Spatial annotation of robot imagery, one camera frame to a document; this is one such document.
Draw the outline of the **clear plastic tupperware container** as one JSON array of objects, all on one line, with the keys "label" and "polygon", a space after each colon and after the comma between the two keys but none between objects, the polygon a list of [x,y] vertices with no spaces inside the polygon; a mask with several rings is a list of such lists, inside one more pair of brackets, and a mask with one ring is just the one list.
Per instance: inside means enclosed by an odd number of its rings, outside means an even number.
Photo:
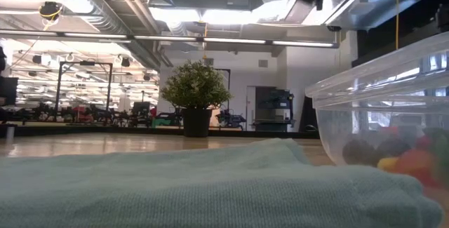
[{"label": "clear plastic tupperware container", "polygon": [[320,139],[337,165],[350,140],[375,149],[399,138],[435,156],[442,188],[425,192],[449,208],[449,32],[440,33],[308,87]]}]

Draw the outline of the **black aluminium table frame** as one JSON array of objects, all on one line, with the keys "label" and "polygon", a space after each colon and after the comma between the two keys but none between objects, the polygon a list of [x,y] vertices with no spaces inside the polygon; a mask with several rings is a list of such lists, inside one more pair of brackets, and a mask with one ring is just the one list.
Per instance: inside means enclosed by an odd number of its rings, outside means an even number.
[{"label": "black aluminium table frame", "polygon": [[[0,138],[5,138],[8,128],[14,130],[14,137],[31,137],[40,135],[66,135],[81,133],[118,133],[118,134],[150,134],[150,135],[183,135],[179,128],[118,128],[105,126],[17,126],[0,125]],[[293,139],[319,139],[318,132],[257,132],[241,130],[209,130],[210,137],[233,138],[293,138]]]}]

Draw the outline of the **black metal stand frame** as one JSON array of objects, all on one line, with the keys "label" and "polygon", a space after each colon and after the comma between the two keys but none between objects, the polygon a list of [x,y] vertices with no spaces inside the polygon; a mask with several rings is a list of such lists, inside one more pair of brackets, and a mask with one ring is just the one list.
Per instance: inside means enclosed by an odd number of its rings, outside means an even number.
[{"label": "black metal stand frame", "polygon": [[110,98],[111,98],[111,87],[112,87],[112,74],[113,74],[113,64],[110,62],[95,62],[95,61],[88,61],[88,60],[82,60],[82,61],[61,61],[59,70],[58,70],[58,80],[57,80],[57,91],[55,96],[55,106],[54,106],[54,113],[53,113],[53,122],[56,122],[58,119],[58,112],[60,107],[60,95],[61,95],[61,85],[62,85],[62,76],[71,69],[73,65],[80,65],[80,66],[91,66],[94,67],[96,65],[101,66],[108,66],[109,71],[107,72],[108,76],[108,83],[107,83],[107,101],[106,101],[106,107],[105,109],[109,111],[109,104],[110,104]]}]

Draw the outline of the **small yellow toy pepper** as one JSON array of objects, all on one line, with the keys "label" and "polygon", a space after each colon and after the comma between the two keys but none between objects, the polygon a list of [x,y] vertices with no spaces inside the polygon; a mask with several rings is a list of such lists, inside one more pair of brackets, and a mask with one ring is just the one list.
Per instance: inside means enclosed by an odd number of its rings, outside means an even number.
[{"label": "small yellow toy pepper", "polygon": [[396,164],[398,160],[398,157],[387,157],[380,159],[377,163],[377,168],[390,173],[394,173],[396,171]]}]

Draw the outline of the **round dark toy berry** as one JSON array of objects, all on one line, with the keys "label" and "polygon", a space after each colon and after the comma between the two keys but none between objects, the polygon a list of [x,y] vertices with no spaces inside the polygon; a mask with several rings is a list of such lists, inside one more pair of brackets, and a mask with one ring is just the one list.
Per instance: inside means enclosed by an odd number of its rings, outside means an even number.
[{"label": "round dark toy berry", "polygon": [[365,140],[350,140],[342,149],[344,161],[349,165],[376,166],[379,156]]},{"label": "round dark toy berry", "polygon": [[400,156],[410,149],[410,145],[399,138],[389,138],[383,141],[376,149],[377,154],[382,157]]}]

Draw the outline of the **black curtain panel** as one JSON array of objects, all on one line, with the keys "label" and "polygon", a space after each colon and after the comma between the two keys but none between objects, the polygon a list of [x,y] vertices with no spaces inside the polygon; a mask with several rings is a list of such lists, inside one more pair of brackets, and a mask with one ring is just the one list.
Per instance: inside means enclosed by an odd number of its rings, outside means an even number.
[{"label": "black curtain panel", "polygon": [[304,97],[302,104],[299,131],[302,133],[318,131],[316,110],[313,108],[312,99],[307,96]]}]

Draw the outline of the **black computer monitor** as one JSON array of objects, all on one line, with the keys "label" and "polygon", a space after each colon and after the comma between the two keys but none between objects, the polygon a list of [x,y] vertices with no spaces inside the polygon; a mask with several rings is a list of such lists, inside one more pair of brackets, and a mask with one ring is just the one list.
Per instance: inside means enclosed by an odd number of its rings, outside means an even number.
[{"label": "black computer monitor", "polygon": [[18,78],[0,76],[0,106],[15,105]]}]

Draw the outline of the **thin black metal frame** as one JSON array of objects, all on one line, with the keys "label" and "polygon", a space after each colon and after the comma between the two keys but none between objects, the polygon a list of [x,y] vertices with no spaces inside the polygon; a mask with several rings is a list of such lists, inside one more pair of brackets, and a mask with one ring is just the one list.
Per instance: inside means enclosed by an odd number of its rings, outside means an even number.
[{"label": "thin black metal frame", "polygon": [[223,78],[223,84],[226,86],[227,90],[231,92],[231,70],[230,69],[216,69],[218,71],[222,78]]}]

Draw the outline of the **green storage bin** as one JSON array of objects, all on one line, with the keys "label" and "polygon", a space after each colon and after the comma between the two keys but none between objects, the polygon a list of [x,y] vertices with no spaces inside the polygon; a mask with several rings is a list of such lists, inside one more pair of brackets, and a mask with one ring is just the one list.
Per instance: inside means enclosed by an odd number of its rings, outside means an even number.
[{"label": "green storage bin", "polygon": [[180,127],[182,125],[182,117],[179,116],[156,116],[152,119],[152,128],[157,126],[175,126]]}]

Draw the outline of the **long ceiling light bar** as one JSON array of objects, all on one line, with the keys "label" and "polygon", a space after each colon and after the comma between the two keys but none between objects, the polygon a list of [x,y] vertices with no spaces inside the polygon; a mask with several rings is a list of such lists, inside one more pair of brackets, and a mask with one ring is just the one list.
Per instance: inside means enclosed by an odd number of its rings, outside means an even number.
[{"label": "long ceiling light bar", "polygon": [[23,37],[43,37],[43,38],[69,38],[69,39],[94,39],[102,41],[167,41],[167,42],[195,42],[195,43],[235,43],[258,46],[292,46],[307,48],[338,48],[339,44],[335,42],[317,42],[317,41],[282,41],[266,39],[235,39],[218,37],[197,37],[197,36],[162,36],[162,35],[130,35],[130,34],[98,34],[81,32],[49,32],[38,30],[16,30],[0,29],[0,35],[4,37],[23,36]]}]

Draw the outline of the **grey blue equipment cart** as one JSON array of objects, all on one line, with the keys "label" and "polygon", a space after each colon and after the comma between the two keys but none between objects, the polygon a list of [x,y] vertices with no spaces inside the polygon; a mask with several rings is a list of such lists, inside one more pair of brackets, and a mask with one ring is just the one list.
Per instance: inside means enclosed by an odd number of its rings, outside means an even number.
[{"label": "grey blue equipment cart", "polygon": [[293,114],[294,95],[289,90],[275,87],[255,88],[256,131],[288,132],[295,126]]}]

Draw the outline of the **artificial green potted plant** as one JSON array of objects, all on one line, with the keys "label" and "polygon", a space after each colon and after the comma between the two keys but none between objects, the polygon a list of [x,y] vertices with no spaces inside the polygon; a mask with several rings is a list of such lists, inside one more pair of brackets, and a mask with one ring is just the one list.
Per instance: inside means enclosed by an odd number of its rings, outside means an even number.
[{"label": "artificial green potted plant", "polygon": [[213,110],[229,101],[232,94],[218,70],[188,60],[167,78],[161,97],[181,109],[184,136],[205,138]]}]

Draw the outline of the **large red toy strawberry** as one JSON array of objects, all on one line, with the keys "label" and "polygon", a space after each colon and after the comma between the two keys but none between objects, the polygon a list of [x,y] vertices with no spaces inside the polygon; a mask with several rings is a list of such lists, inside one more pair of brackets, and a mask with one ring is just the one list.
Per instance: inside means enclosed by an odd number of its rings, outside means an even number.
[{"label": "large red toy strawberry", "polygon": [[425,187],[442,188],[434,177],[435,156],[421,149],[410,149],[398,157],[394,172],[418,179]]}]

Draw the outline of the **silver rectangular ceiling duct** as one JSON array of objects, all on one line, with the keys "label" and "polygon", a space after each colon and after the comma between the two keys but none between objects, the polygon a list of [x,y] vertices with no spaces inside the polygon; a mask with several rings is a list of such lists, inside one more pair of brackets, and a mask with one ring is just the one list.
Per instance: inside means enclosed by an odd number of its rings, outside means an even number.
[{"label": "silver rectangular ceiling duct", "polygon": [[323,0],[321,10],[313,7],[303,25],[337,26],[343,29],[372,29],[419,0]]}]

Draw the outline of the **folded pale green cloth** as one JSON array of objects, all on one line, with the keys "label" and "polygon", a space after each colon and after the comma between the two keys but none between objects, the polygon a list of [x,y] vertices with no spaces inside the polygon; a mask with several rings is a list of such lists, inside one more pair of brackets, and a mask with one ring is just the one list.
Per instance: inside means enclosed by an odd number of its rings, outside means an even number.
[{"label": "folded pale green cloth", "polygon": [[0,228],[439,228],[408,175],[314,166],[292,140],[0,158]]}]

